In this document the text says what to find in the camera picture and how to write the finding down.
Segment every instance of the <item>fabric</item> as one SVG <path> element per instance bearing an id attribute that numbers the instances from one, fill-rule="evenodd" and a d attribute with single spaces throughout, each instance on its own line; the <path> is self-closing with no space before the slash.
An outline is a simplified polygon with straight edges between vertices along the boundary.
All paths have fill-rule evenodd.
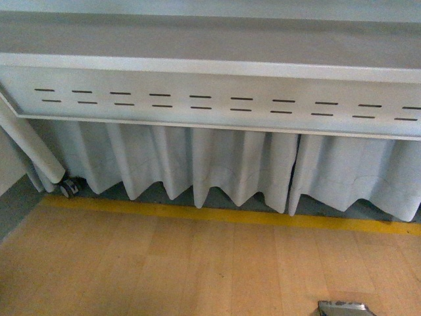
<path id="1" fill-rule="evenodd" d="M 301 194 L 340 211 L 367 199 L 404 221 L 421 202 L 421 142 L 92 122 L 32 126 L 97 194 L 123 181 L 135 199 L 162 181 L 170 199 L 193 185 L 202 207 L 209 188 L 218 186 L 236 205 L 263 192 L 266 204 L 283 213 L 289 193 L 290 215 Z"/>
<path id="2" fill-rule="evenodd" d="M 421 203 L 421 142 L 301 136 L 289 199 L 301 194 L 346 211 L 358 199 L 411 221 Z"/>
<path id="3" fill-rule="evenodd" d="M 86 178 L 97 194 L 123 181 L 135 199 L 162 181 L 170 199 L 193 185 L 195 205 L 202 207 L 209 188 L 218 186 L 236 205 L 263 192 L 267 205 L 285 211 L 295 134 L 92 122 L 32 125 L 71 175 Z"/>

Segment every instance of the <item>metal object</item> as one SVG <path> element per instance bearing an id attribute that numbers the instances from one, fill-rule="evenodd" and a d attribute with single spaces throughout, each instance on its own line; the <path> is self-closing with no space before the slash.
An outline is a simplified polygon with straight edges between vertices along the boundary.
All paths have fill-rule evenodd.
<path id="1" fill-rule="evenodd" d="M 319 301 L 320 316 L 376 316 L 363 303 Z"/>
<path id="2" fill-rule="evenodd" d="M 3 12 L 0 29 L 21 118 L 421 140 L 419 24 Z"/>

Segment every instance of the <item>ventilation slot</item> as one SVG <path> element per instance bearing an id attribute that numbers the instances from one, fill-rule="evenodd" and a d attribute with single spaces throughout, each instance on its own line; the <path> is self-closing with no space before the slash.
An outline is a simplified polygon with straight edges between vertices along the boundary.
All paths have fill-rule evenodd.
<path id="1" fill-rule="evenodd" d="M 190 109 L 198 109 L 198 110 L 211 110 L 211 107 L 190 107 Z"/>
<path id="2" fill-rule="evenodd" d="M 132 95 L 130 92 L 110 92 L 110 94 L 115 94 L 115 95 Z"/>
<path id="3" fill-rule="evenodd" d="M 292 112 L 289 112 L 289 111 L 271 111 L 271 113 L 292 114 Z"/>
<path id="4" fill-rule="evenodd" d="M 338 102 L 314 102 L 315 104 L 321 104 L 321 105 L 338 105 Z"/>
<path id="5" fill-rule="evenodd" d="M 43 102 L 61 103 L 61 100 L 42 100 Z"/>
<path id="6" fill-rule="evenodd" d="M 373 104 L 358 104 L 359 107 L 382 107 L 381 105 L 373 105 Z"/>
<path id="7" fill-rule="evenodd" d="M 98 104 L 98 102 L 92 102 L 92 101 L 78 101 L 79 104 Z"/>
<path id="8" fill-rule="evenodd" d="M 333 114 L 327 114 L 327 113 L 311 113 L 311 115 L 316 115 L 319 117 L 332 117 Z"/>
<path id="9" fill-rule="evenodd" d="M 190 97 L 196 97 L 197 99 L 210 99 L 210 95 L 191 95 Z"/>
<path id="10" fill-rule="evenodd" d="M 114 103 L 114 105 L 127 105 L 127 106 L 134 106 L 134 103 Z"/>
<path id="11" fill-rule="evenodd" d="M 73 93 L 92 93 L 92 91 L 85 91 L 85 90 L 72 90 Z"/>
<path id="12" fill-rule="evenodd" d="M 172 107 L 172 105 L 152 104 L 153 107 Z"/>
<path id="13" fill-rule="evenodd" d="M 251 112 L 250 109 L 230 109 L 231 111 Z"/>
<path id="14" fill-rule="evenodd" d="M 41 91 L 41 92 L 55 92 L 54 89 L 34 89 L 35 91 Z"/>
<path id="15" fill-rule="evenodd" d="M 280 100 L 280 99 L 273 99 L 273 102 L 282 102 L 282 103 L 295 103 L 295 100 Z"/>
<path id="16" fill-rule="evenodd" d="M 170 94 L 162 94 L 162 93 L 150 93 L 151 97 L 170 97 Z"/>
<path id="17" fill-rule="evenodd" d="M 407 121 L 411 121 L 411 122 L 416 122 L 418 121 L 418 119 L 416 118 L 403 118 L 403 117 L 397 117 L 395 118 L 395 120 L 407 120 Z"/>
<path id="18" fill-rule="evenodd" d="M 252 97 L 231 97 L 231 100 L 252 101 Z"/>
<path id="19" fill-rule="evenodd" d="M 367 117 L 367 116 L 365 116 L 365 115 L 353 115 L 353 117 L 355 117 L 356 119 L 375 119 L 376 117 Z"/>

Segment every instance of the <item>slotted panel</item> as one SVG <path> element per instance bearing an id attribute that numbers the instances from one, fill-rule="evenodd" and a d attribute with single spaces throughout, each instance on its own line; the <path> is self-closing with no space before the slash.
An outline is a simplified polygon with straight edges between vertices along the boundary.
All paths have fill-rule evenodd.
<path id="1" fill-rule="evenodd" d="M 418 84 L 0 67 L 21 117 L 421 137 Z"/>

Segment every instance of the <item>gray floor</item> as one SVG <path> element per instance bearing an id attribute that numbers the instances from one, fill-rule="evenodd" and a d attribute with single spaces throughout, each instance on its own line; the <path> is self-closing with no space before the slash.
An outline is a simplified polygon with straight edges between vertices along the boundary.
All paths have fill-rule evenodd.
<path id="1" fill-rule="evenodd" d="M 0 241 L 41 201 L 27 176 L 23 176 L 0 197 Z"/>
<path id="2" fill-rule="evenodd" d="M 0 240 L 19 224 L 19 222 L 41 200 L 43 195 L 44 194 L 40 194 L 35 190 L 28 177 L 25 176 L 0 197 Z M 79 193 L 79 196 L 129 200 L 123 183 L 116 184 L 100 195 L 93 193 L 88 186 L 84 185 L 84 189 Z M 162 182 L 156 182 L 144 191 L 136 201 L 193 206 L 193 187 L 188 188 L 176 199 L 171 200 L 166 194 Z M 220 188 L 211 188 L 209 190 L 204 207 L 275 213 L 275 210 L 264 203 L 264 195 L 260 192 L 250 197 L 242 206 L 238 207 Z M 377 221 L 400 221 L 399 219 L 384 213 L 368 201 L 358 200 L 352 204 L 346 212 L 341 212 L 333 207 L 316 201 L 309 196 L 301 196 L 297 214 L 351 219 L 373 219 Z M 413 222 L 421 223 L 420 210 L 418 210 Z"/>

